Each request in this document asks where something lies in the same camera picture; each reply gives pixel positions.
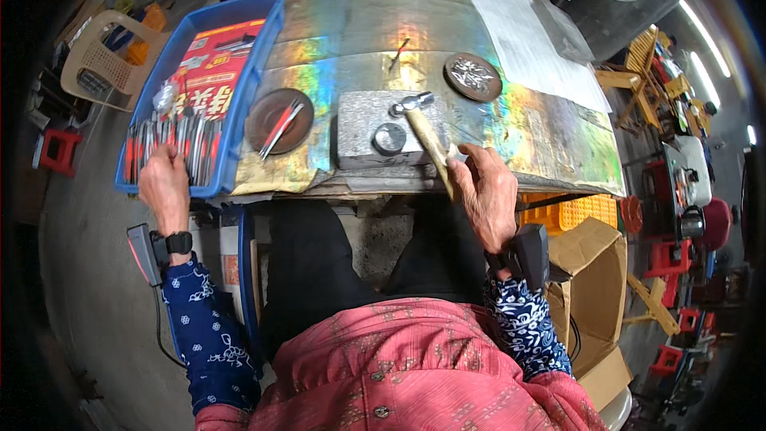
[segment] fluorescent light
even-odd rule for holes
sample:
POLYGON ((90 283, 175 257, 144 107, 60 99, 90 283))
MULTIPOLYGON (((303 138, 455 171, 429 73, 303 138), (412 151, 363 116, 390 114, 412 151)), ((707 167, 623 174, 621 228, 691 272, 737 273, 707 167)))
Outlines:
POLYGON ((681 8, 684 12, 686 12, 686 15, 689 16, 689 18, 692 20, 694 25, 697 26, 697 30, 699 30, 699 33, 702 34, 703 38, 705 39, 705 42, 708 43, 708 47, 710 47, 710 50, 713 52, 713 56, 715 57, 715 60, 719 63, 719 67, 721 67, 721 73, 725 77, 731 77, 732 72, 729 72, 728 65, 726 65, 726 62, 723 60, 723 56, 721 55, 721 51, 718 50, 718 47, 715 46, 715 42, 713 42, 713 37, 710 36, 707 29, 703 26, 703 23, 699 20, 699 17, 697 17, 697 14, 694 13, 694 10, 692 10, 692 7, 690 7, 685 0, 679 0, 679 5, 681 5, 681 8))
POLYGON ((708 92, 708 98, 711 102, 715 105, 715 108, 718 108, 721 106, 721 99, 718 97, 718 92, 715 91, 715 87, 713 86, 713 81, 710 80, 710 75, 708 75, 708 71, 705 70, 705 66, 703 65, 703 61, 699 59, 699 55, 697 55, 696 52, 692 52, 692 63, 694 64, 694 67, 697 69, 697 74, 699 75, 699 78, 702 79, 703 85, 705 86, 705 91, 708 92))
POLYGON ((755 145, 755 129, 752 125, 748 125, 748 137, 750 137, 750 145, 755 145))

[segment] black cable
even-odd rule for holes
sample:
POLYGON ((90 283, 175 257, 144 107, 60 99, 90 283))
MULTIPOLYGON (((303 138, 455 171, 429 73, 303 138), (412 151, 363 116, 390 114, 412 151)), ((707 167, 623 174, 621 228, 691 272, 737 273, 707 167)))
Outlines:
POLYGON ((157 317, 157 344, 159 345, 159 349, 162 350, 162 352, 165 354, 165 356, 168 357, 168 359, 170 361, 172 361, 173 363, 177 364, 181 368, 186 369, 186 365, 184 365, 181 361, 179 361, 179 360, 173 358, 172 356, 170 356, 170 354, 167 351, 165 351, 165 347, 162 346, 162 338, 160 337, 160 333, 159 333, 159 326, 160 326, 160 319, 159 319, 159 295, 157 293, 157 287, 156 286, 152 286, 152 291, 154 292, 154 310, 155 310, 155 315, 157 317))
POLYGON ((571 354, 569 355, 569 360, 574 361, 580 355, 580 350, 582 349, 582 340, 580 340, 580 329, 578 328, 577 322, 574 318, 572 318, 571 314, 569 315, 569 324, 572 327, 572 334, 574 335, 574 346, 572 347, 571 354))

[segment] blue plastic tray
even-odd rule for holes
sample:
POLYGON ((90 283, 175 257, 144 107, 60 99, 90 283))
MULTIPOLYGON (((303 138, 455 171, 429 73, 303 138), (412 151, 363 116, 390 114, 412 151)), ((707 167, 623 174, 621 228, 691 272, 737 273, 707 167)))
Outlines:
MULTIPOLYGON (((266 18, 266 23, 263 24, 263 28, 255 39, 253 50, 247 57, 247 62, 237 81, 235 93, 231 98, 210 184, 206 187, 191 187, 191 196, 212 198, 219 193, 229 193, 234 189, 239 161, 238 148, 244 134, 244 119, 253 103, 258 84, 261 83, 263 66, 269 57, 276 35, 282 30, 284 3, 285 0, 227 0, 188 14, 173 31, 144 84, 130 125, 147 119, 152 113, 152 97, 159 91, 162 82, 177 70, 178 64, 181 63, 186 50, 197 34, 218 27, 239 24, 246 20, 266 18)), ((114 188, 126 194, 138 194, 137 185, 128 184, 122 179, 124 166, 125 144, 123 143, 114 175, 114 188)))

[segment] wooden hammer handle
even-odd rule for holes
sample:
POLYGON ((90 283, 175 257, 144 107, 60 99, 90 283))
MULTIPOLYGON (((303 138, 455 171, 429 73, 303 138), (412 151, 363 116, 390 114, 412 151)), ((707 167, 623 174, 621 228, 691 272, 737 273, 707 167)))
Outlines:
POLYGON ((446 154, 441 147, 441 143, 439 143, 439 138, 436 136, 436 132, 420 109, 408 110, 407 119, 410 121, 412 130, 415 131, 417 138, 421 141, 421 145, 423 145, 423 148, 426 149, 431 159, 434 161, 436 171, 439 172, 439 176, 444 181, 446 195, 450 197, 450 202, 454 203, 455 191, 452 189, 450 177, 446 172, 446 154))

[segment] brown round dish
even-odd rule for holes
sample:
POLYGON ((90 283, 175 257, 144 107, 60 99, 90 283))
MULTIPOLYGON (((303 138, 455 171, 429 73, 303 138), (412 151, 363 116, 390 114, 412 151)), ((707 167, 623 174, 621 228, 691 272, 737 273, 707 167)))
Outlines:
POLYGON ((264 95, 250 108, 244 121, 244 134, 253 150, 259 151, 276 126, 285 108, 294 100, 303 104, 298 115, 287 125, 282 136, 276 141, 269 155, 284 154, 295 150, 309 135, 314 122, 314 107, 311 100, 300 90, 279 89, 264 95))
POLYGON ((500 79, 500 73, 497 72, 497 69, 494 67, 494 65, 482 59, 478 55, 474 55, 473 53, 461 52, 456 53, 455 55, 450 55, 444 63, 444 78, 447 83, 452 85, 453 89, 468 97, 469 99, 476 101, 492 101, 500 97, 500 93, 503 91, 503 81, 500 79), (492 75, 493 77, 492 79, 489 79, 488 89, 486 91, 477 91, 470 88, 469 86, 463 85, 452 74, 452 65, 456 60, 459 59, 470 60, 477 65, 483 66, 489 71, 489 75, 492 75))

